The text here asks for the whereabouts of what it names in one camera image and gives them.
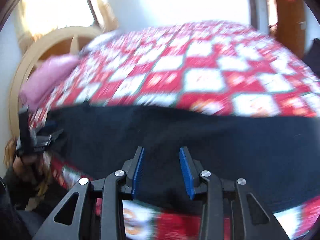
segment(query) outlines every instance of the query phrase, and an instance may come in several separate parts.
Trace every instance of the door handle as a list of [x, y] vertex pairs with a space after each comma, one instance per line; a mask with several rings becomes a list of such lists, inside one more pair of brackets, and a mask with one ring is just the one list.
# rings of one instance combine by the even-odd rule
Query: door handle
[[306, 25], [307, 25], [306, 21], [304, 21], [304, 22], [298, 22], [298, 24], [300, 24], [300, 27], [301, 27], [302, 30], [305, 30], [305, 29], [306, 29]]

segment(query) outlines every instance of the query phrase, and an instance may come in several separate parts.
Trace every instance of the sleeve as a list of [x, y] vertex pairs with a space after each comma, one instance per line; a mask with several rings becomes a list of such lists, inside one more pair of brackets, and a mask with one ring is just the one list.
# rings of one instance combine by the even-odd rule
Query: sleeve
[[36, 195], [34, 186], [31, 183], [23, 182], [14, 173], [12, 166], [7, 170], [3, 181], [9, 191], [11, 203], [13, 206], [16, 206], [16, 209], [25, 209], [29, 198]]

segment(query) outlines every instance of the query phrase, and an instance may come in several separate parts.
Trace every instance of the silver screw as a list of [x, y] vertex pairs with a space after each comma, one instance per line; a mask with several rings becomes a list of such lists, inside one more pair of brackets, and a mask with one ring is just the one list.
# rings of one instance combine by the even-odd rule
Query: silver screw
[[81, 179], [79, 179], [79, 184], [80, 185], [85, 185], [85, 184], [87, 184], [88, 183], [88, 179], [87, 178], [81, 178]]
[[210, 171], [201, 171], [201, 175], [204, 177], [209, 177], [211, 175]]
[[121, 171], [121, 170], [116, 171], [116, 172], [115, 172], [115, 175], [116, 175], [117, 177], [121, 177], [121, 176], [124, 175], [124, 171]]
[[247, 183], [247, 181], [245, 179], [243, 179], [243, 178], [238, 179], [237, 182], [240, 185], [245, 185]]

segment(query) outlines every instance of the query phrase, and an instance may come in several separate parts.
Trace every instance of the person's arm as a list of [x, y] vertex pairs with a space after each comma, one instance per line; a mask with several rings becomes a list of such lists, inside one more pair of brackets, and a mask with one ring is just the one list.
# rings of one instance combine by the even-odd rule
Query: person's arm
[[24, 209], [28, 204], [29, 198], [36, 195], [35, 186], [22, 180], [29, 168], [28, 165], [35, 162], [35, 158], [33, 157], [31, 160], [29, 158], [26, 161], [24, 159], [24, 163], [22, 163], [21, 159], [17, 157], [3, 178], [9, 191], [11, 203], [16, 205], [17, 209]]

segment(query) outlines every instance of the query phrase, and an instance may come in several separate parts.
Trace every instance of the pink pillow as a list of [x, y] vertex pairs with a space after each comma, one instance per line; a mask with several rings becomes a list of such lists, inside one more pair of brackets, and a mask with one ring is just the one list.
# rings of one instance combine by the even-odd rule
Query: pink pillow
[[35, 111], [53, 89], [64, 81], [79, 64], [78, 55], [51, 56], [21, 86], [19, 98]]

